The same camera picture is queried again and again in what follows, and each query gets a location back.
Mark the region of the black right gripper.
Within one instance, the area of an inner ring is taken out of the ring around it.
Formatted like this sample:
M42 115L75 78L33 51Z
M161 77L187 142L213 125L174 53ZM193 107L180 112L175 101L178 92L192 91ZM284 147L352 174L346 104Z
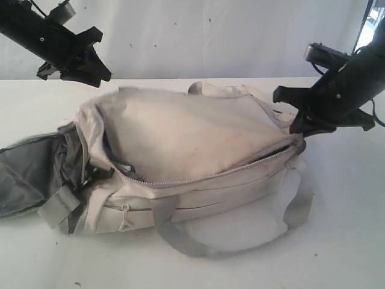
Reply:
M298 110L289 127L290 134L318 135L339 127L361 127L369 131L375 117L360 109L376 97L376 61L349 60L328 70L310 88L278 86L274 102L284 102Z

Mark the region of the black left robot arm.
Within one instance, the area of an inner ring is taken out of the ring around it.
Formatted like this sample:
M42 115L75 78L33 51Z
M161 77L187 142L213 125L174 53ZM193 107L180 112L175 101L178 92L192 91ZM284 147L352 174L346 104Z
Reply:
M103 33L93 26L75 34L64 26L75 15L69 1L59 3L49 14L38 14L32 7L40 11L34 1L1 1L1 34L44 61L37 77L46 81L59 72L63 81L97 88L111 80L111 71L94 49Z

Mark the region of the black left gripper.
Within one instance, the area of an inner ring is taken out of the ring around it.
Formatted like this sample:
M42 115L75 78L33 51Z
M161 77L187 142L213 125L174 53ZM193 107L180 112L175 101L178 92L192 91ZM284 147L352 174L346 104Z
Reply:
M26 14L23 21L27 29L28 50L45 61L38 68L39 78L46 80L58 71L60 80L97 88L101 81L111 80L111 71L93 47L103 37L103 33L95 26L74 34L66 27L37 14Z

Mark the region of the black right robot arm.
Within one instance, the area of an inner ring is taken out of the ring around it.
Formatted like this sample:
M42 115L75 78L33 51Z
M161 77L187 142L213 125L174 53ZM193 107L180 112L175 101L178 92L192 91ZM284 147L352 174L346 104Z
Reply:
M360 108L384 91L384 27L379 26L374 38L360 52L351 56L329 50L329 57L319 61L319 54L308 57L313 65L327 68L310 88L278 86L274 102L284 102L298 113L290 125L290 133L305 137L334 132L338 127L362 127L368 131L379 122L375 114Z

